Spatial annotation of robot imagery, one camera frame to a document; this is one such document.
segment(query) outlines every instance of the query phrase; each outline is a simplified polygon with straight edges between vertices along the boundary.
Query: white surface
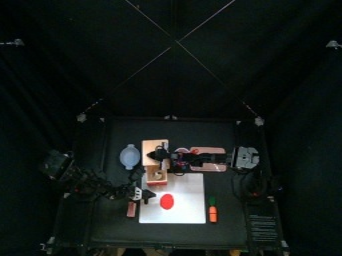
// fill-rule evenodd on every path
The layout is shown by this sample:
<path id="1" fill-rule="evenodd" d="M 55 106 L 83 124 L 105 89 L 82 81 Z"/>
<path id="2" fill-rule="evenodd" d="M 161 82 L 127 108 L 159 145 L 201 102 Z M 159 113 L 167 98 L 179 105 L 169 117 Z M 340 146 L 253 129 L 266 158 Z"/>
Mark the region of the white surface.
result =
<path id="1" fill-rule="evenodd" d="M 141 202 L 141 223 L 206 223 L 204 174 L 187 173 L 177 176 L 169 173 L 167 185 L 147 186 L 146 178 L 142 178 L 142 189 L 157 193 L 157 197 L 149 200 L 149 204 Z M 165 194 L 174 196 L 174 207 L 166 210 L 161 206 L 161 198 Z"/>

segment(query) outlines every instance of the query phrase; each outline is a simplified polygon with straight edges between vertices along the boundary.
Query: gray object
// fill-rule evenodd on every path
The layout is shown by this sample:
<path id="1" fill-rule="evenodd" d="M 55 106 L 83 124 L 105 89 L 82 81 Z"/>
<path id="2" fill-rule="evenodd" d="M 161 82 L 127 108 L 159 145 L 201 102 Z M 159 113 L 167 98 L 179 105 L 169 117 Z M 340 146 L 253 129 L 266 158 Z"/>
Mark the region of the gray object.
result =
<path id="1" fill-rule="evenodd" d="M 135 148 L 134 144 L 129 144 L 121 153 L 121 162 L 125 165 L 126 170 L 133 170 L 139 161 L 141 152 Z"/>
<path id="2" fill-rule="evenodd" d="M 342 48 L 342 45 L 338 44 L 338 42 L 336 40 L 332 40 L 328 45 L 326 45 L 328 48 L 336 48 L 336 50 L 340 48 Z"/>
<path id="3" fill-rule="evenodd" d="M 236 167 L 253 169 L 258 165 L 258 163 L 260 163 L 260 153 L 257 149 L 240 147 L 237 152 Z"/>
<path id="4" fill-rule="evenodd" d="M 202 173 L 189 173 L 183 176 L 169 174 L 167 185 L 161 186 L 147 186 L 143 176 L 142 189 L 151 190 L 157 197 L 150 199 L 149 204 L 141 203 L 141 223 L 206 223 Z M 161 198 L 166 194 L 174 197 L 174 207 L 169 210 L 161 206 Z"/>

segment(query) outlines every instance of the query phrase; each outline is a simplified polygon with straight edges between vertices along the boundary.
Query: red object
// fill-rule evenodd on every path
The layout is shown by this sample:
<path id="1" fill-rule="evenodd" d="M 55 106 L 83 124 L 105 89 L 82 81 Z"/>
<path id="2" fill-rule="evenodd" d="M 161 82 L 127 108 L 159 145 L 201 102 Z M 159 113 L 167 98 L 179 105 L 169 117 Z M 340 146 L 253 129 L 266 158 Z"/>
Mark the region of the red object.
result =
<path id="1" fill-rule="evenodd" d="M 137 203 L 129 202 L 127 217 L 130 218 L 135 217 L 135 210 L 137 210 Z"/>
<path id="2" fill-rule="evenodd" d="M 218 209 L 216 206 L 209 207 L 209 219 L 210 222 L 218 222 Z"/>
<path id="3" fill-rule="evenodd" d="M 165 194 L 161 198 L 161 206 L 166 210 L 170 210 L 174 207 L 174 203 L 174 196 L 171 194 Z"/>

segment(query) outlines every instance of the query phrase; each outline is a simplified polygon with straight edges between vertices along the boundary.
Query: black curtain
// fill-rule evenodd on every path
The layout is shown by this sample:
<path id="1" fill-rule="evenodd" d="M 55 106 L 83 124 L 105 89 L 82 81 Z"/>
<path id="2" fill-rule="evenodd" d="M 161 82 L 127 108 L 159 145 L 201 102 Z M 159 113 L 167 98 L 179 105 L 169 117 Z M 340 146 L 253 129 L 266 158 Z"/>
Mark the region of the black curtain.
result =
<path id="1" fill-rule="evenodd" d="M 342 52 L 326 58 L 268 121 L 293 255 L 341 255 Z"/>
<path id="2" fill-rule="evenodd" d="M 75 115 L 23 48 L 0 48 L 0 73 L 0 255 L 38 255 L 58 208 L 38 164 L 71 149 Z"/>

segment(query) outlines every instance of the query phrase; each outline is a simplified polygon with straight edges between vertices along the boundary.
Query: red circle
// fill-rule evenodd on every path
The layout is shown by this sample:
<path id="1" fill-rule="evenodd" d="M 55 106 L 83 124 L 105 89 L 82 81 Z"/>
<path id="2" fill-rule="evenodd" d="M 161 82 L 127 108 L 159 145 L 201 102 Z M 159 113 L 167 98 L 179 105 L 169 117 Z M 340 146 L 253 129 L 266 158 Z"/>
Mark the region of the red circle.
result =
<path id="1" fill-rule="evenodd" d="M 161 206 L 166 209 L 170 210 L 174 207 L 174 197 L 171 194 L 165 194 L 161 198 Z"/>

